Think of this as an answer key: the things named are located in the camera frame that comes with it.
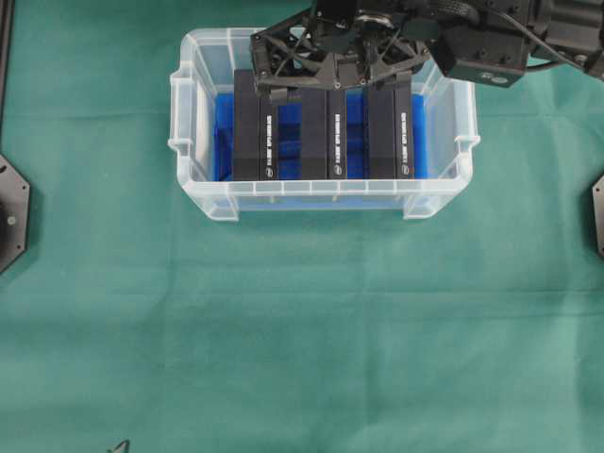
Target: table surface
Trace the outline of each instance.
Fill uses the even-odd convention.
[[[435,218],[209,221],[166,145],[179,42],[304,1],[18,0],[2,151],[33,186],[0,277],[0,450],[594,452],[604,84],[478,88]]]

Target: robotic arm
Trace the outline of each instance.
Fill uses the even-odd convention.
[[[314,0],[251,50],[258,90],[282,103],[396,83],[430,55],[445,76],[498,87],[561,64],[604,80],[603,26],[604,0]]]

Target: plastic storage bin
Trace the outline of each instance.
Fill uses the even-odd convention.
[[[480,142],[474,85],[443,77],[428,62],[412,90],[424,96],[428,179],[213,181],[215,98],[233,91],[233,71],[251,68],[255,28],[209,28],[185,36],[180,68],[171,76],[169,146],[179,184],[212,220],[237,221],[247,210],[402,210],[431,217],[472,179],[472,149]]]

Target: black cable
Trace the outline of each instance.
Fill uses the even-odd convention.
[[[539,71],[545,71],[547,69],[556,68],[558,66],[562,66],[564,63],[561,61],[549,61],[543,64],[535,64],[533,66],[527,66],[528,73],[538,73]]]
[[[547,53],[549,53],[551,55],[552,59],[569,64],[570,66],[573,66],[574,68],[579,69],[580,71],[584,72],[584,68],[580,64],[575,63],[573,60],[571,60],[567,56],[563,55],[561,52],[554,49],[551,45],[549,45],[547,42],[543,41],[541,38],[539,38],[537,35],[535,35],[532,31],[530,31],[524,25],[522,25],[518,21],[516,21],[513,17],[511,17],[510,14],[507,14],[505,12],[501,12],[494,8],[486,6],[482,3],[480,3],[478,0],[465,0],[465,1],[478,9],[482,9],[484,11],[492,13],[495,16],[500,17],[507,23],[513,25],[514,28],[516,28],[518,31],[520,31],[523,35],[525,35],[531,41],[536,42],[541,47],[543,47],[547,51]]]

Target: black bracket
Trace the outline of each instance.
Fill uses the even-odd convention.
[[[29,183],[0,156],[0,273],[25,252]]]
[[[14,0],[0,0],[0,125],[4,110]],[[0,273],[27,247],[29,183],[0,155]]]
[[[604,176],[592,189],[596,213],[597,253],[604,258]]]

